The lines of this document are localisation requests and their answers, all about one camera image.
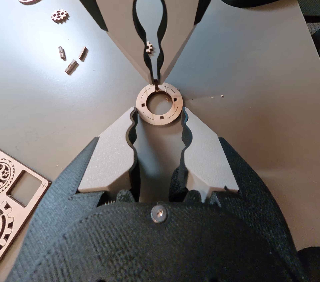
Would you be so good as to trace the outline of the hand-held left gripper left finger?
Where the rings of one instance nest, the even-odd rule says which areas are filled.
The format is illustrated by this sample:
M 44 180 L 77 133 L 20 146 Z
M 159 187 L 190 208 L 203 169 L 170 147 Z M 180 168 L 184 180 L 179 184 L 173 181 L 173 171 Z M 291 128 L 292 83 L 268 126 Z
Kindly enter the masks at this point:
M 131 107 L 98 139 L 78 190 L 82 193 L 121 189 L 139 194 L 139 165 L 134 142 L 138 123 L 136 107 Z

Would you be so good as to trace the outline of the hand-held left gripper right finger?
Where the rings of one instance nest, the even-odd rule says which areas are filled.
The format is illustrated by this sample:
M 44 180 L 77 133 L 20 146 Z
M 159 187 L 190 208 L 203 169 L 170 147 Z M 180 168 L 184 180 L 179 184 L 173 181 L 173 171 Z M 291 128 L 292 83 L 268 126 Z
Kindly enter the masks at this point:
M 182 108 L 182 150 L 178 172 L 179 183 L 189 191 L 196 190 L 202 202 L 213 191 L 238 192 L 239 187 L 226 158 L 218 135 L 188 108 Z

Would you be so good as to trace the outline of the grey desk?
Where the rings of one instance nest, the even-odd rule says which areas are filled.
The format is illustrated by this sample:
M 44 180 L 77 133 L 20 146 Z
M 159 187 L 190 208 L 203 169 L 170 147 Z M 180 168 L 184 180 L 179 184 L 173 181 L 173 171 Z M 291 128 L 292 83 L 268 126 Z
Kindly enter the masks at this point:
M 157 80 L 163 9 L 136 2 Z M 1 0 L 1 148 L 51 181 L 7 281 L 319 281 L 315 45 L 297 0 L 211 0 L 156 92 L 80 0 Z M 139 194 L 80 192 L 131 107 Z M 182 188 L 183 107 L 218 135 L 238 192 Z

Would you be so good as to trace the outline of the large wooden puzzle sheet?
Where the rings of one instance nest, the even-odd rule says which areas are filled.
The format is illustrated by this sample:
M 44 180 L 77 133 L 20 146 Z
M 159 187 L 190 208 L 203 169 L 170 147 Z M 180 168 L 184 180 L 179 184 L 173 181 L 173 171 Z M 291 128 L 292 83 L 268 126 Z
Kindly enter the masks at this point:
M 24 204 L 10 195 L 14 185 L 28 173 L 40 181 L 40 186 Z M 22 164 L 14 157 L 0 151 L 0 259 L 19 235 L 26 221 L 38 206 L 51 185 L 51 181 Z

